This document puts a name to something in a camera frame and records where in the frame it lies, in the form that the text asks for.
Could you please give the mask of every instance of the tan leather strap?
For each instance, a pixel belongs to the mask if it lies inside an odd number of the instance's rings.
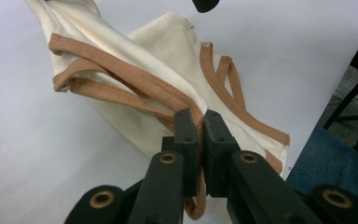
[[[282,133],[276,129],[273,129],[266,124],[255,119],[245,109],[244,97],[242,95],[242,89],[240,79],[238,77],[237,69],[234,63],[227,56],[222,56],[219,67],[215,73],[213,70],[213,45],[212,43],[203,43],[200,51],[200,65],[203,74],[205,75],[208,83],[219,97],[219,99],[226,105],[226,107],[251,128],[254,130],[269,136],[283,145],[289,145],[289,135]],[[226,78],[223,73],[227,71],[231,90],[233,92],[232,97],[224,86],[224,79]],[[269,151],[266,152],[266,161],[274,168],[274,170],[280,174],[283,169],[282,162],[273,156]]]
[[[61,55],[64,52],[70,52],[98,64],[110,74],[119,77],[123,82],[131,85],[136,90],[142,90],[146,96],[159,101],[174,112],[189,108],[198,134],[199,136],[202,136],[203,115],[200,108],[193,99],[182,91],[176,89],[170,83],[149,74],[139,67],[123,62],[114,55],[97,49],[92,45],[62,35],[52,34],[48,47],[57,55]],[[83,85],[83,83],[80,84],[79,89],[82,89]],[[102,97],[102,94],[99,92],[92,93],[97,94],[97,97]],[[198,219],[204,213],[206,204],[205,194],[203,174],[200,169],[196,201],[193,201],[190,198],[185,199],[185,210],[191,218]]]
[[[100,65],[89,60],[77,59],[63,72],[53,78],[54,90],[59,91],[64,89],[66,85],[69,85],[70,91],[76,94],[120,105],[128,105],[153,113],[159,119],[163,119],[163,124],[168,127],[170,127],[170,123],[173,123],[172,114],[148,105],[141,97],[132,92],[87,78],[74,77],[75,74],[85,71],[96,71],[109,76],[108,72]]]
[[[240,79],[238,77],[237,69],[230,57],[222,56],[219,66],[217,67],[216,75],[222,86],[225,85],[226,77],[228,77],[234,101],[239,107],[245,109],[245,99],[243,97]]]
[[[220,100],[226,105],[226,107],[235,115],[237,118],[242,120],[249,127],[254,130],[275,139],[276,141],[282,143],[284,146],[289,145],[289,135],[283,133],[279,130],[269,127],[268,125],[258,121],[251,114],[249,114],[244,107],[241,107],[237,104],[236,101],[233,100],[229,92],[224,88],[224,86],[220,85],[220,80],[217,77],[216,73],[213,70],[213,45],[212,43],[203,43],[201,45],[200,52],[200,65],[205,78],[208,80],[208,83],[216,93],[216,95],[220,98]],[[233,65],[231,73],[236,73],[235,67]]]

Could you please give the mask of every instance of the canvas tote bag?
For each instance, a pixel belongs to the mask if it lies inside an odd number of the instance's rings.
[[[242,150],[262,155],[282,175],[289,135],[246,111],[231,58],[199,42],[188,20],[171,12],[124,36],[91,0],[26,1],[48,42],[54,90],[90,98],[147,156],[160,151],[162,136],[172,135],[175,112],[190,109],[202,136],[203,115],[212,109]],[[191,218],[202,216],[205,197],[200,169],[198,195],[185,199]]]

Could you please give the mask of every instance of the blue jeans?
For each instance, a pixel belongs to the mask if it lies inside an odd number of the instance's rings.
[[[315,127],[286,183],[306,195],[318,185],[336,185],[358,197],[358,152]]]

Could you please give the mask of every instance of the white surface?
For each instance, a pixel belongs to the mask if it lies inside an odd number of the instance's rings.
[[[222,0],[206,14],[190,0],[96,2],[124,34],[167,11],[190,18],[201,41],[234,59],[248,110],[291,134],[287,169],[358,49],[354,0]],[[52,75],[33,13],[22,1],[0,0],[0,223],[63,223],[87,190],[126,189],[145,174],[148,159],[87,100],[54,92]],[[227,215],[208,206],[195,223]]]

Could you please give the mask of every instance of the gray floor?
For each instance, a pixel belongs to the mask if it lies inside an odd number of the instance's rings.
[[[339,83],[338,88],[341,90],[351,90],[354,85],[358,82],[358,70],[349,67],[344,77]],[[321,118],[318,121],[318,125],[323,126],[327,119],[331,116],[333,111],[337,108],[337,105],[341,102],[341,99],[338,99],[336,96],[332,96],[330,99],[329,105],[324,110]],[[342,116],[353,116],[358,115],[358,110],[353,106],[349,105],[342,112]],[[333,125],[328,129],[331,133],[341,139],[348,146],[353,147],[356,145],[358,140],[358,120],[348,120],[334,122]]]

